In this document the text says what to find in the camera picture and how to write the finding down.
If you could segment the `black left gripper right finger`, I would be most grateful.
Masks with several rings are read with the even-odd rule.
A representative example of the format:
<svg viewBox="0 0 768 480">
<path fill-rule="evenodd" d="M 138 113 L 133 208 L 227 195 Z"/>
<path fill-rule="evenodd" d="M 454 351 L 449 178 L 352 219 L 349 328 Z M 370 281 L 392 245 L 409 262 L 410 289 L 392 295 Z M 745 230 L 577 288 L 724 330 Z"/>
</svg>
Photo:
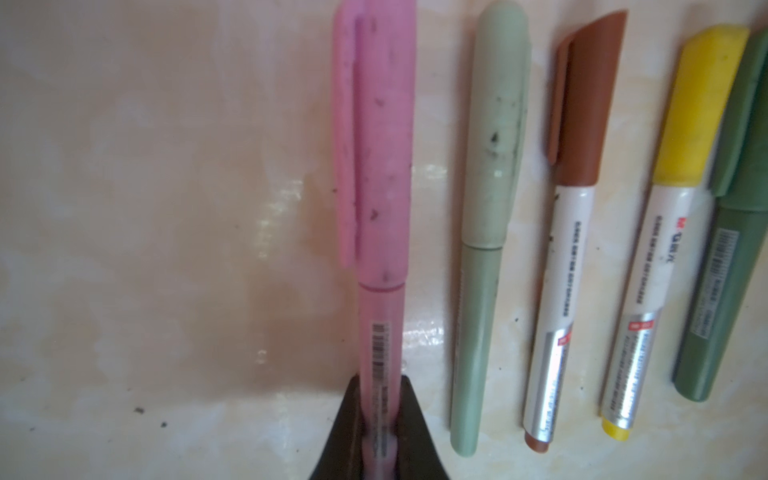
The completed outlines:
<svg viewBox="0 0 768 480">
<path fill-rule="evenodd" d="M 412 382 L 401 376 L 400 407 L 396 421 L 399 480 L 449 480 L 417 400 Z"/>
</svg>

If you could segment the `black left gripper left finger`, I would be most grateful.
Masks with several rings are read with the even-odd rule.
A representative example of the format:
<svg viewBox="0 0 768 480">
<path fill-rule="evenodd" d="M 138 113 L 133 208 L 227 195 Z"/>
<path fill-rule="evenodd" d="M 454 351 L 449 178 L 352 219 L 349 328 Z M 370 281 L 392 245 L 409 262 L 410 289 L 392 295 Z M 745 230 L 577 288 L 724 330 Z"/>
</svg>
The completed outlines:
<svg viewBox="0 0 768 480">
<path fill-rule="evenodd" d="M 324 449 L 309 479 L 362 479 L 363 432 L 360 379 L 355 375 L 347 385 Z"/>
</svg>

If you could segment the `purple pen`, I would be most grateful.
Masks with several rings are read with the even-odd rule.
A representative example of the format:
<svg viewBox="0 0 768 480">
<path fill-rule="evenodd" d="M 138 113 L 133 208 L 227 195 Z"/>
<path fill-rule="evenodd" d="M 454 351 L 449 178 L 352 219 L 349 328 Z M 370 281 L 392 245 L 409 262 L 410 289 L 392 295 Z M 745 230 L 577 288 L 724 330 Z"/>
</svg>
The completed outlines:
<svg viewBox="0 0 768 480">
<path fill-rule="evenodd" d="M 397 459 L 405 288 L 359 288 L 363 477 L 393 479 Z"/>
</svg>

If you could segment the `white brown-tipped pen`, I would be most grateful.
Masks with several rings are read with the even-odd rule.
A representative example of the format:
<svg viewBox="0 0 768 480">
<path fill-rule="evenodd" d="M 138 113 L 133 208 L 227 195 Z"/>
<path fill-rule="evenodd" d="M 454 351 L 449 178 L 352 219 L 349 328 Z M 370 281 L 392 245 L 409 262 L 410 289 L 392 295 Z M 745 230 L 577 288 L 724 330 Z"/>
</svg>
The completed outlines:
<svg viewBox="0 0 768 480">
<path fill-rule="evenodd" d="M 594 187 L 555 188 L 523 415 L 525 443 L 536 453 L 553 440 L 594 195 Z"/>
</svg>

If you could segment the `white yellow-tipped pen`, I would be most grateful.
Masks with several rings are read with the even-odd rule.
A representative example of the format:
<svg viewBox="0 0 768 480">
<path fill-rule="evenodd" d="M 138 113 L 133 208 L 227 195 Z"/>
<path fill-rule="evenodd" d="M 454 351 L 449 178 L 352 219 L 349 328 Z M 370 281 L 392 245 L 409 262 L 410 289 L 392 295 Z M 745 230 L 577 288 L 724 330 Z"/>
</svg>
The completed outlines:
<svg viewBox="0 0 768 480">
<path fill-rule="evenodd" d="M 646 205 L 600 407 L 604 432 L 629 438 L 695 190 L 654 185 Z"/>
</svg>

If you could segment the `dark green pen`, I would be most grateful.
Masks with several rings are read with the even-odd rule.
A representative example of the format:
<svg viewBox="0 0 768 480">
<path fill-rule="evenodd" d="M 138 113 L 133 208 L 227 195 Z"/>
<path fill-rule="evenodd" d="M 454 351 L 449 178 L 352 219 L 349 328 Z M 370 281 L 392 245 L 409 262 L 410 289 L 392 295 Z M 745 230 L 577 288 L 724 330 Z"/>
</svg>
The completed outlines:
<svg viewBox="0 0 768 480">
<path fill-rule="evenodd" d="M 673 374 L 688 400 L 710 396 L 766 233 L 765 212 L 715 211 Z"/>
</svg>

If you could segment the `light green pen cap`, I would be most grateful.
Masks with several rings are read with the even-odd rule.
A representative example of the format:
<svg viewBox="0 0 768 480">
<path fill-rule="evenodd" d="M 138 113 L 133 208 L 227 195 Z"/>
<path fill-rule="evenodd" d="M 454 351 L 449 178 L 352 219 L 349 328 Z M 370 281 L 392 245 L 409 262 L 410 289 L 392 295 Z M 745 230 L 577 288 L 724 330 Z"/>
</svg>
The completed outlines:
<svg viewBox="0 0 768 480">
<path fill-rule="evenodd" d="M 513 1 L 493 1 L 475 31 L 464 181 L 462 242 L 504 246 L 524 150 L 531 41 Z"/>
</svg>

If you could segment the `pink pen cap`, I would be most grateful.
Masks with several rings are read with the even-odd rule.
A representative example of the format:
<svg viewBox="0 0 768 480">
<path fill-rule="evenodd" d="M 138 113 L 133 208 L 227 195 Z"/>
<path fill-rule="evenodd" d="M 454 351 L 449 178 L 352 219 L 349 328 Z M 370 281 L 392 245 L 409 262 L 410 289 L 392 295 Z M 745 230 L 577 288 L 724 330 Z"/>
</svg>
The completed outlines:
<svg viewBox="0 0 768 480">
<path fill-rule="evenodd" d="M 340 3 L 331 57 L 340 259 L 368 290 L 407 278 L 415 66 L 415 2 Z"/>
</svg>

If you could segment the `brown pen cap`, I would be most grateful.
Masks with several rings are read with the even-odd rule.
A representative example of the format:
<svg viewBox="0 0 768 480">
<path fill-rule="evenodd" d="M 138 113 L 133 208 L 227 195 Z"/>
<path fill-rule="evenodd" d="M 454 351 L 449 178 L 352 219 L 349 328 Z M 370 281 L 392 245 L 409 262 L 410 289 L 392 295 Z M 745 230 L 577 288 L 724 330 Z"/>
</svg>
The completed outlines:
<svg viewBox="0 0 768 480">
<path fill-rule="evenodd" d="M 558 186 L 598 182 L 627 17 L 605 15 L 556 49 L 547 159 Z"/>
</svg>

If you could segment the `yellow pen cap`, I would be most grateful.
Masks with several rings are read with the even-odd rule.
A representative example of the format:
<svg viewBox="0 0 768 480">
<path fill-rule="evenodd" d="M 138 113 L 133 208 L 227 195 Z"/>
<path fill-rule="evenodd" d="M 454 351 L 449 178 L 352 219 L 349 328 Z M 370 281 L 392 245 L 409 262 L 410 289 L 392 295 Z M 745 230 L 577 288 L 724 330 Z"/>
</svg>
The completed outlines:
<svg viewBox="0 0 768 480">
<path fill-rule="evenodd" d="M 720 24 L 683 46 L 652 183 L 691 188 L 701 182 L 750 30 Z"/>
</svg>

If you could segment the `light green pen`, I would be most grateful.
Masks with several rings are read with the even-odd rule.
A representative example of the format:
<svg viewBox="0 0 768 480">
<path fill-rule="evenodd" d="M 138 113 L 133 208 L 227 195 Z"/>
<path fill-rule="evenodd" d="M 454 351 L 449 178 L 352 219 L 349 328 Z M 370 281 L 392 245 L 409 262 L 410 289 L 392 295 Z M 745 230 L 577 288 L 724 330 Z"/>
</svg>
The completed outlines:
<svg viewBox="0 0 768 480">
<path fill-rule="evenodd" d="M 455 328 L 450 441 L 462 457 L 478 445 L 502 251 L 464 245 Z"/>
</svg>

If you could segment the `dark green pen cap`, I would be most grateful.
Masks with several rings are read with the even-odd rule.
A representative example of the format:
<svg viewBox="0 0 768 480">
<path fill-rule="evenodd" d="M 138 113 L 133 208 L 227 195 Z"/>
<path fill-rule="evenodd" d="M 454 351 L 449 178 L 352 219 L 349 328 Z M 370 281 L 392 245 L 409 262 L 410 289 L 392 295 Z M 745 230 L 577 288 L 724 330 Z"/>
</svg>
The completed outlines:
<svg viewBox="0 0 768 480">
<path fill-rule="evenodd" d="M 767 30 L 748 40 L 721 122 L 709 184 L 729 209 L 767 210 Z"/>
</svg>

